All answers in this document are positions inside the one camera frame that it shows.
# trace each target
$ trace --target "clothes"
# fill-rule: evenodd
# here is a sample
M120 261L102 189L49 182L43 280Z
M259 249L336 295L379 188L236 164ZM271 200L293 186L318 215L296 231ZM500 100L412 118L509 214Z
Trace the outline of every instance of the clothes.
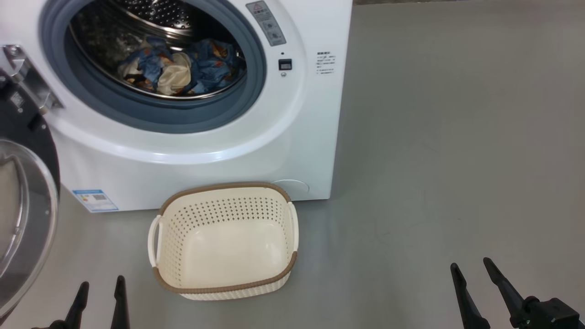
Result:
M162 68L170 65L173 60L164 39L149 36L140 49L133 52L118 65L118 73L127 82L140 88L156 91Z
M205 39L171 54L164 39L149 36L140 49L120 62L128 83L163 95L205 94L227 87L243 74L234 46Z
M191 82L191 60L185 53L174 53L173 62L163 68L157 92L174 95Z
M191 59L191 86L195 94L203 94L228 86L238 70L236 52L229 43L205 39L185 51Z

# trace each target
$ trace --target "sticker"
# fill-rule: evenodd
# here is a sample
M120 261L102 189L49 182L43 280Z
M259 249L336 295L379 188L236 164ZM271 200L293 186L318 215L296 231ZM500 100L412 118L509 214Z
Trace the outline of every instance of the sticker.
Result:
M118 210L102 190L73 190L72 192L91 213Z
M317 74L333 74L335 72L336 56L331 52L317 53L317 60L315 62L317 67Z
M246 7L254 15L256 22L258 22L262 31L264 31L271 46L278 46L287 42L287 39L284 38L283 31L276 22L276 18L274 18L264 1L251 2Z

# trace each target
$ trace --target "front-loading washing machine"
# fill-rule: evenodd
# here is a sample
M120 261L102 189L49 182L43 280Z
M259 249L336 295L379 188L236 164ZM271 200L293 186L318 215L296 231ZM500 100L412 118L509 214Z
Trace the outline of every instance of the front-loading washing machine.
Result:
M351 8L3 1L0 70L27 94L4 97L17 114L34 101L61 183L92 212L159 208L178 191L240 181L329 198Z

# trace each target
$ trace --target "stainless steel drum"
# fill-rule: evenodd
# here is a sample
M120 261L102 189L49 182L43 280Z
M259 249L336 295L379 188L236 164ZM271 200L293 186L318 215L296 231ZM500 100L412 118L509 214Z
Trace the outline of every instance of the stainless steel drum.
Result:
M140 94L167 100L198 100L231 88L246 75L245 58L233 37L205 12L180 0L96 0L79 11L70 32L84 56L104 75ZM241 72L226 87L205 94L163 95L139 88L118 76L118 64L140 49L146 36L165 39L182 51L206 38L234 44Z

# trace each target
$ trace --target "brown basket rim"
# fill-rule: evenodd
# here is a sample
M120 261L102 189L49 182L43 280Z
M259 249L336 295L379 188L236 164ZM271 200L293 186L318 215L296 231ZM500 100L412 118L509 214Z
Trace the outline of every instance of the brown basket rim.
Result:
M164 214L164 212L166 211L168 205L170 205L176 199L178 199L180 197L187 196L189 194L214 191L214 190L238 189L238 188L244 188L244 187L264 187L267 189L272 189L272 190L275 190L275 191L279 192L280 194L282 194L282 196L284 197L284 199L286 200L287 203L291 202L290 197L281 187L276 186L274 184L270 184L270 183L257 182L257 183L217 184L217 185L198 187L195 189L175 193L175 195L168 198L168 200L165 201L164 204L160 207L159 214L162 216ZM295 264L296 260L297 260L297 251L293 251L292 255L291 255L291 260L289 261L287 267L282 272L280 272L279 274L277 274L273 277L270 277L270 278L264 279L264 280L260 280L260 281L250 282L250 283L242 283L241 285L213 287L213 288L177 288L177 287L173 287L163 279L163 277L160 275L160 271L159 271L158 267L155 266L152 268L152 270L154 273L154 277L159 282L159 284L163 288L167 289L168 291L170 291L172 293L178 293L178 294L224 293L224 292L231 292L231 291L235 291L235 290L243 290L243 289L249 289L249 288L269 285L271 283L279 281L280 279L284 278L293 269L293 265Z

